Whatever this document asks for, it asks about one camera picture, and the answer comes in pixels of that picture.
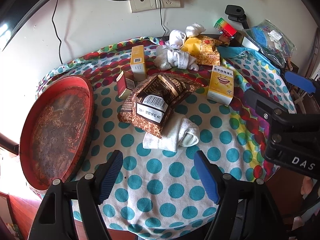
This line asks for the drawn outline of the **brown snack packet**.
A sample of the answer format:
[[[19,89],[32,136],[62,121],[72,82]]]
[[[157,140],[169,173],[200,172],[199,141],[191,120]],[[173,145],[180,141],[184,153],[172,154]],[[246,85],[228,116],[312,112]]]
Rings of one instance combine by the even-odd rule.
[[[161,138],[174,108],[202,86],[177,74],[153,74],[130,93],[121,106],[118,120]]]

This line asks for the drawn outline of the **yellow smiley medicine box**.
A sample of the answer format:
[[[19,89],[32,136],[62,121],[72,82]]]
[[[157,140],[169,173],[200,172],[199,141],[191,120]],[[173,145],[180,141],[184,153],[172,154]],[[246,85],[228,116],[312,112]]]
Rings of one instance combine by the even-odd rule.
[[[233,99],[234,74],[223,66],[213,66],[206,98],[229,106]]]

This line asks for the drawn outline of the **small dark red box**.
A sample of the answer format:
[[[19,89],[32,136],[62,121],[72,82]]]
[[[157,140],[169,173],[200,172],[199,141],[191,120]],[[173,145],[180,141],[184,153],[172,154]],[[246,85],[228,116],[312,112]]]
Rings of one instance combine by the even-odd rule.
[[[122,71],[116,78],[118,98],[125,100],[135,89],[136,84],[131,72]]]

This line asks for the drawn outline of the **yellow noodle snack packet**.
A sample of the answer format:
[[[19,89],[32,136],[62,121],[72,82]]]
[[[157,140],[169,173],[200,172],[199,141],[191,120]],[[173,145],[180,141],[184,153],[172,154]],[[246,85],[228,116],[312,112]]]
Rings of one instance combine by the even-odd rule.
[[[188,52],[196,58],[196,63],[207,66],[220,65],[220,53],[217,47],[222,44],[221,41],[214,38],[198,35],[186,39],[181,50]]]

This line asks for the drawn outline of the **tall yellow medicine box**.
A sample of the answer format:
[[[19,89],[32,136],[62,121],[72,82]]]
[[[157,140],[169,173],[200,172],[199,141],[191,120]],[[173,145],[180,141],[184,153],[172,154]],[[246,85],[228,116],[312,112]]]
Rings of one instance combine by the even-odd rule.
[[[143,45],[132,47],[130,66],[133,72],[133,77],[136,81],[143,81],[146,79],[147,74]]]

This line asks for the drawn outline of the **white sock bundle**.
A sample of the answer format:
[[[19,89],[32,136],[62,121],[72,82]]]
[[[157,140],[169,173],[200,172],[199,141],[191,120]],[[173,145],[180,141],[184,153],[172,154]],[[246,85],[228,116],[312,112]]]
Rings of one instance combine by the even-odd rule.
[[[173,49],[166,45],[157,47],[154,63],[161,71],[169,70],[172,67],[177,67],[182,70],[199,70],[195,57],[186,51]]]

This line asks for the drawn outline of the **clear bag with blue items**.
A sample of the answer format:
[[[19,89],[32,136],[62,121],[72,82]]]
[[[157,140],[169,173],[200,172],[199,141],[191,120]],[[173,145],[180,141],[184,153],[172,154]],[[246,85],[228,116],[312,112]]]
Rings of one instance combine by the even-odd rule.
[[[259,51],[280,68],[292,57],[296,49],[294,43],[271,21],[263,20],[258,25],[244,29],[246,37]]]

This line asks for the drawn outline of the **round red rusty tray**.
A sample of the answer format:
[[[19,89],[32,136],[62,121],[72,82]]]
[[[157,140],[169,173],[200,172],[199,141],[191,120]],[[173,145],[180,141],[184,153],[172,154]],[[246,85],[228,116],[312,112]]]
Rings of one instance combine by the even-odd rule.
[[[94,95],[80,75],[61,78],[33,104],[22,129],[20,162],[30,188],[44,194],[54,179],[80,170],[94,129]]]

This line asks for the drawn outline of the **polka dot tablecloth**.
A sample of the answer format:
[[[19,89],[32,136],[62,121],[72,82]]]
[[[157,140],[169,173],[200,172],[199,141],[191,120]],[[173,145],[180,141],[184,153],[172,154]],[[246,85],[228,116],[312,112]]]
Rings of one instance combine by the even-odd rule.
[[[129,231],[144,239],[174,239],[213,220],[217,206],[208,199],[194,167],[201,150],[210,162],[234,178],[267,180],[276,167],[263,159],[268,123],[245,105],[244,92],[254,88],[295,113],[280,71],[265,57],[245,48],[222,51],[221,64],[234,73],[234,96],[228,106],[206,98],[211,67],[171,72],[202,87],[179,103],[160,138],[117,118],[123,101],[116,79],[130,69],[131,49],[143,45],[146,70],[158,73],[156,49],[162,41],[138,37],[111,44],[51,70],[40,81],[41,94],[54,81],[71,75],[89,79],[94,90],[95,129],[77,178],[93,172],[114,150],[123,166],[110,197],[100,206],[108,229]]]

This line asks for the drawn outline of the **blue cloth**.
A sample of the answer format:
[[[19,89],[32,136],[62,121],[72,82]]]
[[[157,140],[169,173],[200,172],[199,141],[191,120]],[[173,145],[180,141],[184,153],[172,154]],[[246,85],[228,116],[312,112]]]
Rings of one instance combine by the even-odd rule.
[[[246,52],[252,54],[255,58],[259,60],[265,60],[267,61],[267,58],[264,57],[262,54],[260,54],[258,51],[246,47],[223,47],[218,46],[217,48],[218,52],[220,53],[220,56],[223,58],[231,58],[231,57],[237,57],[241,54],[244,54]]]

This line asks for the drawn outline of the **brown bead figurine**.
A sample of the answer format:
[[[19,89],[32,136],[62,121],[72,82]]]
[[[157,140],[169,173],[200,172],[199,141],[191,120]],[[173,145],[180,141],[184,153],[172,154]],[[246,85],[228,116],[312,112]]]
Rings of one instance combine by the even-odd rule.
[[[219,41],[222,42],[222,45],[224,47],[228,47],[230,45],[230,42],[232,40],[231,35],[225,31],[220,31]]]

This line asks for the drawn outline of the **green red gradient box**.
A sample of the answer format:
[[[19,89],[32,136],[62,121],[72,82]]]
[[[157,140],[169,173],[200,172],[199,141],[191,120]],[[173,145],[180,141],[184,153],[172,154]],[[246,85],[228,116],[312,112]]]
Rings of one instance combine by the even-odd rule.
[[[234,29],[226,20],[220,18],[214,24],[214,28],[216,28],[221,35],[227,38],[234,38],[237,30]]]

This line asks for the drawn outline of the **black clamp mount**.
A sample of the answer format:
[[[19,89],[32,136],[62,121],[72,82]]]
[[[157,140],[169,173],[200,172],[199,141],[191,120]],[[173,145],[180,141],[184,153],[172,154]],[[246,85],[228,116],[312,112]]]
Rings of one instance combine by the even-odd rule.
[[[238,22],[242,24],[244,29],[249,29],[247,23],[247,16],[244,9],[238,5],[227,5],[225,9],[225,14],[228,16],[230,21]]]

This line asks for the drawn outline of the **white wall socket plate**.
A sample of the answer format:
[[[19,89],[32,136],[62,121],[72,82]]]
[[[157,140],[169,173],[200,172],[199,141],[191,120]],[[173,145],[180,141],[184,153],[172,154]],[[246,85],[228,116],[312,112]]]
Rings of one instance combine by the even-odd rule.
[[[181,7],[181,0],[129,0],[129,3],[132,13]]]

